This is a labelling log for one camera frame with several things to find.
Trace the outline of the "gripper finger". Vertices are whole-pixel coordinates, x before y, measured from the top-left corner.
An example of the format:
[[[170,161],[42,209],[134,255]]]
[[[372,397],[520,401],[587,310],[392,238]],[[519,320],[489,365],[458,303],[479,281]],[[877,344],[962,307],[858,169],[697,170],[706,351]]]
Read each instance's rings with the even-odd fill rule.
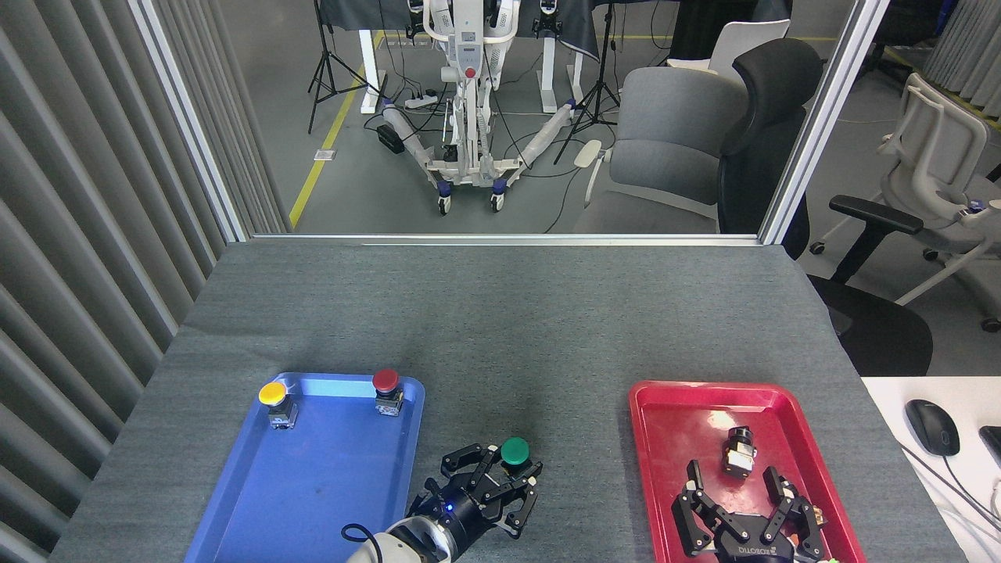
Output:
[[[796,551],[792,557],[797,561],[822,561],[826,552],[820,535],[822,525],[816,520],[814,505],[774,466],[766,467],[764,482],[769,499],[775,507],[762,531],[762,542],[772,545],[779,539],[787,540],[786,536],[780,534],[780,528],[791,519],[796,524],[798,537]]]
[[[503,493],[498,493],[497,482],[491,480],[489,471],[500,459],[498,446],[480,446],[472,444],[441,460],[441,474],[448,483],[437,488],[435,480],[428,478],[425,482],[425,494],[422,501],[435,499],[436,502],[461,502],[471,499],[472,502],[498,502]]]
[[[543,462],[527,464],[518,473],[508,472],[497,483],[489,476],[480,479],[478,509],[487,529],[498,527],[515,540],[521,537],[539,498],[535,485],[543,467]]]
[[[690,460],[686,472],[687,481],[672,503],[673,521],[685,554],[694,558],[711,546],[715,550],[714,541],[725,536],[741,540],[741,525],[735,516],[705,492],[698,460]]]

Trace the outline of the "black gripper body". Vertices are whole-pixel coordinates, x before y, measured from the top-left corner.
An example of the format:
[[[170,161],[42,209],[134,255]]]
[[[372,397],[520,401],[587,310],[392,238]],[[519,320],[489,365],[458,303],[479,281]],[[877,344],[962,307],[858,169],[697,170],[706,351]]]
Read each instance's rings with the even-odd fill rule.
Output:
[[[415,497],[412,515],[426,517],[443,528],[448,551],[462,554],[496,524],[496,505],[475,501],[461,486],[448,485]]]
[[[734,523],[747,532],[744,538],[721,523],[716,527],[716,560],[719,562],[794,562],[794,546],[786,536],[772,533],[772,540],[762,540],[769,518],[732,516]]]

